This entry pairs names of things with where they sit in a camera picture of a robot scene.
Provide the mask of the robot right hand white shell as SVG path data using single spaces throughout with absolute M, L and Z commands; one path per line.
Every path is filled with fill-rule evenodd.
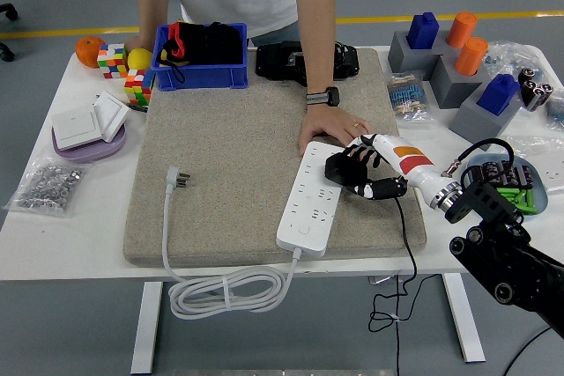
M 359 136 L 348 144 L 345 151 L 363 164 L 372 161 L 374 167 L 384 160 L 398 172 L 394 178 L 378 181 L 364 179 L 345 184 L 348 190 L 369 200 L 398 198 L 411 187 L 419 189 L 425 203 L 435 209 L 448 195 L 459 190 L 456 181 L 443 176 L 419 148 L 400 136 Z

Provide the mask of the person's left hand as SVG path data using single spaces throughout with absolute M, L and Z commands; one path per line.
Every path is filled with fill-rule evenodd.
M 340 107 L 330 107 L 326 104 L 307 106 L 298 142 L 300 155 L 305 152 L 315 136 L 331 136 L 341 145 L 347 146 L 355 138 L 373 132 L 367 121 L 349 114 Z

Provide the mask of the person's right hand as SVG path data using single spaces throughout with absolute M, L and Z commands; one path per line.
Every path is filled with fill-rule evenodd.
M 124 42 L 124 45 L 129 51 L 132 51 L 137 48 L 143 48 L 152 52 L 154 47 L 154 38 L 143 38 L 140 35 L 135 35 L 129 37 Z

